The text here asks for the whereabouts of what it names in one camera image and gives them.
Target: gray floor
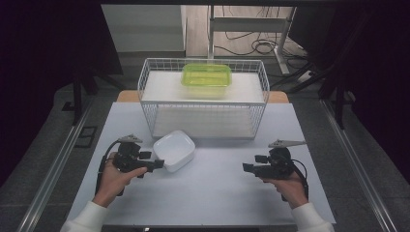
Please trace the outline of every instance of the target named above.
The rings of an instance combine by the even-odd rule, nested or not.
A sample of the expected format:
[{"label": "gray floor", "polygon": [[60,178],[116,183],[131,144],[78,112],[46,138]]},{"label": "gray floor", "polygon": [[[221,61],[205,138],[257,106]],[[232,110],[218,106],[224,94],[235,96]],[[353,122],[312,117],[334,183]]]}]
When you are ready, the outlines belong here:
[{"label": "gray floor", "polygon": [[[181,54],[120,54],[124,76],[114,76],[129,89],[136,88],[136,81],[145,57],[178,56]],[[272,58],[263,58],[268,73],[279,74],[278,64]],[[96,137],[89,148],[73,148],[63,173],[48,200],[35,231],[58,231],[69,212],[88,162],[94,153],[98,138],[109,112],[116,101],[119,90],[104,81],[98,81],[100,91],[93,99],[86,127],[97,127]],[[280,77],[271,77],[275,83]],[[281,85],[286,89],[297,81]],[[315,162],[322,185],[336,217],[336,231],[383,231],[370,207],[362,187],[354,175],[324,108],[317,98],[321,82],[288,95],[293,103],[311,156]],[[42,130],[33,141],[23,160],[8,182],[0,189],[0,231],[16,231],[21,219],[30,206],[49,166],[59,153],[70,132],[73,113],[62,111],[65,102],[73,100],[72,86],[59,90],[54,97],[51,110]],[[358,121],[350,106],[343,114],[345,132],[355,148],[364,168],[382,196],[391,213],[397,231],[410,231],[410,186],[401,177],[389,157]],[[78,139],[83,145],[87,139]],[[295,231],[294,226],[260,228],[260,231]],[[103,231],[134,231],[130,228],[105,227]]]}]

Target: person's left hand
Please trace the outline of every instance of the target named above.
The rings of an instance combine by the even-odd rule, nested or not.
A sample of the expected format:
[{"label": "person's left hand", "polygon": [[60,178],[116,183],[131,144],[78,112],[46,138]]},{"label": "person's left hand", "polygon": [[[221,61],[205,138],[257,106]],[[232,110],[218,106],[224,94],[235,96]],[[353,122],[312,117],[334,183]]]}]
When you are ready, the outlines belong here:
[{"label": "person's left hand", "polygon": [[116,153],[111,153],[109,159],[105,163],[100,188],[93,199],[94,203],[103,207],[108,207],[118,193],[120,193],[125,186],[130,184],[132,178],[147,172],[146,167],[140,167],[127,173],[119,171],[112,163],[115,154]]}]

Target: black cable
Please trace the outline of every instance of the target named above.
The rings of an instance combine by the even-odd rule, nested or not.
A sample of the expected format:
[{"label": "black cable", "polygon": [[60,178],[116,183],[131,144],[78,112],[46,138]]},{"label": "black cable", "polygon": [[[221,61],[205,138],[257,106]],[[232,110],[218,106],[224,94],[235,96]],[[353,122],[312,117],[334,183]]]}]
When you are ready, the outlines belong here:
[{"label": "black cable", "polygon": [[306,63],[303,67],[301,67],[299,70],[293,72],[290,75],[284,75],[284,76],[276,76],[276,77],[286,77],[276,83],[270,84],[269,87],[270,89],[272,89],[274,86],[282,86],[283,84],[286,84],[288,82],[293,81],[296,78],[299,78],[299,75],[302,74],[302,72],[306,71],[307,69],[309,69],[311,67],[311,62]]},{"label": "black cable", "polygon": [[[268,55],[268,54],[272,53],[272,51],[274,51],[274,48],[272,47],[272,45],[269,42],[266,42],[266,40],[263,40],[263,39],[260,39],[260,40],[258,39],[256,41],[252,42],[251,46],[255,51],[257,51],[259,54],[262,54],[262,55]],[[259,46],[268,46],[270,48],[270,50],[269,51],[260,51],[260,50],[257,49]]]},{"label": "black cable", "polygon": [[256,14],[256,17],[257,17],[259,14],[263,13],[263,11],[265,11],[265,7],[261,7],[261,8],[260,8],[260,11]]},{"label": "black cable", "polygon": [[232,53],[232,54],[234,54],[234,55],[250,55],[250,54],[252,54],[255,50],[253,50],[253,51],[251,51],[251,52],[248,52],[248,53],[242,53],[242,54],[240,54],[240,53],[236,53],[236,52],[234,52],[234,51],[231,51],[231,50],[229,50],[229,49],[227,49],[227,48],[225,48],[225,47],[222,47],[222,46],[214,46],[214,48],[219,48],[219,49],[223,49],[223,50],[225,50],[225,51],[227,51],[227,52],[229,52],[229,53]]},{"label": "black cable", "polygon": [[231,7],[231,6],[229,6],[228,11],[229,11],[229,12],[231,13],[231,15],[233,16],[233,13],[230,11],[230,7]]},{"label": "black cable", "polygon": [[265,17],[268,17],[269,10],[270,10],[271,8],[272,8],[272,7],[268,7],[268,11],[266,11]]},{"label": "black cable", "polygon": [[115,141],[115,142],[113,142],[113,143],[108,147],[108,149],[107,149],[106,152],[105,152],[105,155],[103,155],[103,159],[104,159],[104,160],[107,160],[109,151],[111,151],[111,149],[112,149],[112,148],[115,146],[115,144],[117,144],[117,143],[119,143],[118,140]]},{"label": "black cable", "polygon": [[266,75],[271,76],[271,77],[280,77],[280,78],[289,77],[288,75],[275,75],[275,74],[268,74],[268,73],[266,73]]},{"label": "black cable", "polygon": [[307,178],[308,178],[308,170],[307,170],[307,168],[305,167],[305,165],[304,165],[302,162],[300,162],[300,161],[298,161],[298,160],[296,160],[296,159],[293,159],[292,161],[298,162],[298,163],[304,168],[304,170],[305,170],[305,179],[307,179]]},{"label": "black cable", "polygon": [[294,65],[292,65],[292,64],[290,63],[290,61],[292,61],[292,60],[306,60],[306,59],[307,59],[306,57],[294,56],[294,57],[290,57],[290,58],[286,59],[286,64],[287,64],[289,67],[292,67],[292,68],[295,69],[295,70],[299,70],[299,69],[301,69],[303,66],[301,66],[301,67],[295,67]]},{"label": "black cable", "polygon": [[[225,16],[225,9],[224,9],[224,6],[222,6],[222,16]],[[246,33],[245,35],[242,35],[242,36],[239,36],[239,37],[234,37],[234,38],[229,38],[228,37],[228,33],[227,32],[225,32],[225,37],[228,39],[228,40],[237,40],[237,39],[241,39],[241,38],[243,38],[243,37],[246,37],[246,36],[249,36],[249,35],[251,35],[251,34],[253,34],[254,32],[249,32],[249,33]]]}]

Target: black stand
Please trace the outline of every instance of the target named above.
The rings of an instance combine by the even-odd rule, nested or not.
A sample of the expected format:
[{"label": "black stand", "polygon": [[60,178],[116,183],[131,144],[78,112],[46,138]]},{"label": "black stand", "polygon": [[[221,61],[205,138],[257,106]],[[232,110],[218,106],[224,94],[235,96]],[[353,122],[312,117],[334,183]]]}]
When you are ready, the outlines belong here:
[{"label": "black stand", "polygon": [[317,73],[315,76],[312,76],[310,79],[300,83],[299,85],[291,88],[288,91],[285,91],[287,94],[296,93],[309,85],[315,83],[316,81],[325,78],[325,82],[323,83],[322,87],[319,89],[318,94],[320,99],[327,99],[334,90],[336,92],[336,109],[335,109],[335,118],[337,120],[338,125],[341,129],[343,129],[342,123],[342,111],[343,111],[343,104],[344,104],[344,92],[345,92],[345,85],[346,85],[346,60],[348,55],[353,49],[353,46],[359,36],[362,34],[363,29],[365,28],[367,22],[369,21],[373,10],[371,9],[363,9],[361,13],[358,23],[356,24],[354,30],[350,34],[349,38],[347,39],[346,45],[343,47],[343,50],[340,52],[334,63],[325,71]]},{"label": "black stand", "polygon": [[113,79],[111,76],[97,71],[93,68],[75,70],[73,72],[73,98],[74,98],[74,120],[73,126],[75,126],[82,115],[82,100],[81,100],[81,85],[88,95],[97,95],[99,87],[94,79],[94,76],[108,82],[115,86],[120,91],[125,90],[126,87],[120,82]]}]

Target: handheld controller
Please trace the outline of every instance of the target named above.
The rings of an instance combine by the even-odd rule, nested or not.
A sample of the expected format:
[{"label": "handheld controller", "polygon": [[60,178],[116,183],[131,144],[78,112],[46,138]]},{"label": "handheld controller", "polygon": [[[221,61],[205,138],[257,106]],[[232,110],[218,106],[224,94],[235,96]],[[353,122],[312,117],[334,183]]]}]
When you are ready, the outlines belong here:
[{"label": "handheld controller", "polygon": [[[115,154],[112,164],[118,168],[121,172],[131,172],[139,167],[147,167],[148,172],[153,172],[154,169],[163,168],[164,160],[163,159],[155,159],[154,161],[148,161],[151,157],[151,152],[139,152],[141,149],[140,146],[136,144],[136,142],[142,142],[142,140],[138,139],[134,135],[128,135],[125,137],[119,138],[117,141],[113,142],[108,150],[106,151],[105,155],[102,157],[102,161],[100,163],[99,174],[97,177],[97,184],[96,184],[96,193],[100,188],[100,182],[103,176],[103,170],[105,168],[105,163],[107,161],[108,153],[112,149],[112,147],[120,143],[118,147],[118,152]],[[144,174],[137,176],[137,178],[143,178]],[[123,195],[124,190],[122,190],[118,195]]]},{"label": "handheld controller", "polygon": [[256,155],[255,161],[258,163],[269,163],[269,165],[243,163],[244,171],[253,173],[255,177],[276,180],[286,180],[293,172],[296,172],[302,180],[305,196],[308,198],[307,178],[295,165],[293,159],[291,159],[290,152],[286,147],[275,147],[269,151],[268,157]]}]

